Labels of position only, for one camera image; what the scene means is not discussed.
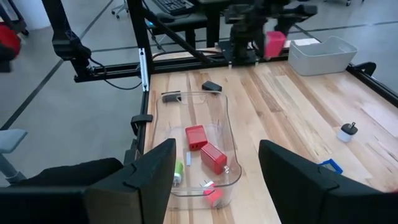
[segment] gray floor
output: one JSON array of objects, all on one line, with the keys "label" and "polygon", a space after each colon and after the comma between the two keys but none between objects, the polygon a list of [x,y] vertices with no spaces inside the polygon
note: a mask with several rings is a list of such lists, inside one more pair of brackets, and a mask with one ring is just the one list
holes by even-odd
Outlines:
[{"label": "gray floor", "polygon": [[[111,1],[90,26],[109,0],[63,1],[75,33],[95,51],[93,58],[106,65],[137,61],[136,40],[127,14],[122,13],[118,21],[110,13],[110,8],[121,2]],[[398,1],[365,0],[361,4],[360,0],[353,0],[350,7],[346,7],[343,0],[311,0],[310,3],[319,6],[319,14],[298,25],[320,40],[337,35],[357,46],[359,52],[353,63],[376,62],[375,78],[398,92],[395,75],[398,64],[394,63],[398,57],[394,43],[398,37]],[[272,27],[272,23],[267,25],[267,29]],[[290,39],[307,38],[297,29],[291,32]],[[221,37],[227,37],[229,26],[223,24],[220,33]],[[201,40],[198,48],[205,47],[205,37],[205,30],[198,30],[197,40]],[[0,125],[14,115],[17,119],[10,128],[29,132],[17,150],[6,157],[28,177],[47,167],[104,157],[122,160],[133,137],[129,120],[139,113],[141,88],[121,91],[105,82],[74,83],[72,66],[60,62],[53,52],[51,38],[51,29],[31,32],[20,56],[13,62],[14,71],[0,74]],[[114,48],[128,49],[103,50]],[[166,50],[179,48],[165,46]],[[128,87],[139,80],[125,78],[112,82]],[[22,113],[16,113],[38,86],[42,88],[31,103]],[[1,185],[7,182],[0,174]]]}]

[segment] blue clip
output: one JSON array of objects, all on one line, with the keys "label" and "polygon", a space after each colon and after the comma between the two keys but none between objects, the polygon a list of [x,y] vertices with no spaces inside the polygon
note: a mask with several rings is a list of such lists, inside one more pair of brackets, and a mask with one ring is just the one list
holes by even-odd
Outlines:
[{"label": "blue clip", "polygon": [[327,168],[337,174],[342,174],[343,169],[340,168],[340,166],[337,165],[337,163],[333,159],[329,159],[325,162],[322,162],[321,164],[318,164],[320,166],[323,166],[324,168]]}]

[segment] red block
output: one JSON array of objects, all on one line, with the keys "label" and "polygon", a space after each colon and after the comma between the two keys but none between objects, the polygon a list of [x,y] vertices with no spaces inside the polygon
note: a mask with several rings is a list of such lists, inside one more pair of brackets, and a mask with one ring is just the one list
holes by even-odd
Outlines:
[{"label": "red block", "polygon": [[[214,186],[215,184],[213,183],[213,181],[210,181],[205,185],[205,187]],[[220,188],[204,190],[203,194],[205,195],[206,201],[210,204],[211,207],[216,207],[223,199],[223,191]]]},{"label": "red block", "polygon": [[200,158],[202,162],[217,175],[220,175],[226,169],[226,155],[211,143],[208,143],[201,148]]},{"label": "red block", "polygon": [[190,151],[197,151],[207,144],[206,132],[202,125],[185,128]]}]

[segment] wooden table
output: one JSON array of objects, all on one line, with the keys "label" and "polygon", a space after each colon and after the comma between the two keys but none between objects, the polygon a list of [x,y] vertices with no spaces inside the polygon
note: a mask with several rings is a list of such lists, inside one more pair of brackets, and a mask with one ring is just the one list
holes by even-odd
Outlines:
[{"label": "wooden table", "polygon": [[[332,158],[343,175],[375,189],[398,189],[398,109],[348,72],[302,77],[288,62],[270,62],[153,75],[148,113],[155,114],[161,93],[199,91],[206,80],[221,85],[228,97],[243,174],[227,207],[168,211],[164,223],[280,223],[257,158],[261,139],[316,163]],[[359,131],[345,144],[336,134],[351,122]],[[147,125],[145,151],[152,149],[154,126]]]}]

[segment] pink cube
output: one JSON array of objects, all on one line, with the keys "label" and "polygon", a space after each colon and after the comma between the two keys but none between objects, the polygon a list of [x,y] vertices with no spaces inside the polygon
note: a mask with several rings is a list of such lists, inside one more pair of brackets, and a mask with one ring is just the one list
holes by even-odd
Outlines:
[{"label": "pink cube", "polygon": [[279,31],[269,31],[266,35],[264,57],[278,57],[285,45],[286,36]]}]

